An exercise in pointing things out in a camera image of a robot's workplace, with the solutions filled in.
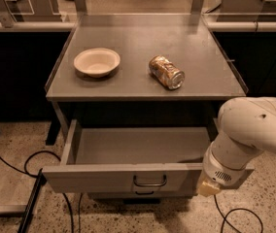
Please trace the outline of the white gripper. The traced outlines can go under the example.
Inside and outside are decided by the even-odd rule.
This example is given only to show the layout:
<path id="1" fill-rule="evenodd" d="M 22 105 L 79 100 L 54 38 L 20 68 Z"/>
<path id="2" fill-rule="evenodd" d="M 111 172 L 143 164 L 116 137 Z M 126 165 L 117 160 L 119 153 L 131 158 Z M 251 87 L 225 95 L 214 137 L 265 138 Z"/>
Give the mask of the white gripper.
<path id="1" fill-rule="evenodd" d="M 220 193 L 221 186 L 232 186 L 244 175 L 245 169 L 232 169 L 224 166 L 213 154 L 215 144 L 212 143 L 203 157 L 202 181 L 196 186 L 196 192 L 204 197 Z"/>

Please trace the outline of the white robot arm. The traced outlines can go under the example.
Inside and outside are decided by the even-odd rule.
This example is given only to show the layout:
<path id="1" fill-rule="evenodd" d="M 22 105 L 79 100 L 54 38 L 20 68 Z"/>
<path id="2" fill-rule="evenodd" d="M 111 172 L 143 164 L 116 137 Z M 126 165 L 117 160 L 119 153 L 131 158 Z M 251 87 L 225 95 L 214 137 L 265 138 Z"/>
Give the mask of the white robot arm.
<path id="1" fill-rule="evenodd" d="M 276 97 L 226 101 L 218 113 L 218 135 L 203 157 L 196 192 L 208 197 L 237 184 L 247 164 L 265 151 L 276 154 Z"/>

